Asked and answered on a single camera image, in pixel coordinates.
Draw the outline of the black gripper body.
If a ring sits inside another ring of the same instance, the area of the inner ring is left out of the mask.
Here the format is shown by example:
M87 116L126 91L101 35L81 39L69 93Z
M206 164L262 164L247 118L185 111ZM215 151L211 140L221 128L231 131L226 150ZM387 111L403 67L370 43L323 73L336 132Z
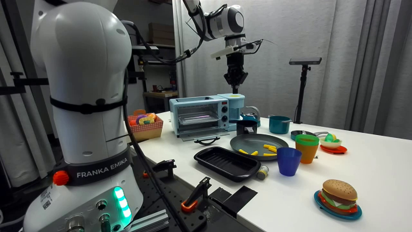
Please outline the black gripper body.
M225 38L225 47L229 49L226 55L226 74L224 79L230 87L239 87L247 78L243 71L244 57L258 52L262 40L246 42L246 35L239 34Z

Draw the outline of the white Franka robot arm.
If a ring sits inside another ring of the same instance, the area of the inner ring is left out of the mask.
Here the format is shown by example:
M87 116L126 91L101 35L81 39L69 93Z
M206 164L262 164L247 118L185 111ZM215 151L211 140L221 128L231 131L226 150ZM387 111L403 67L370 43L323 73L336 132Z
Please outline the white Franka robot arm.
M31 52L46 74L63 164L36 198L24 232L162 232L163 209L140 218L144 195L127 145L131 42L117 0L34 0Z

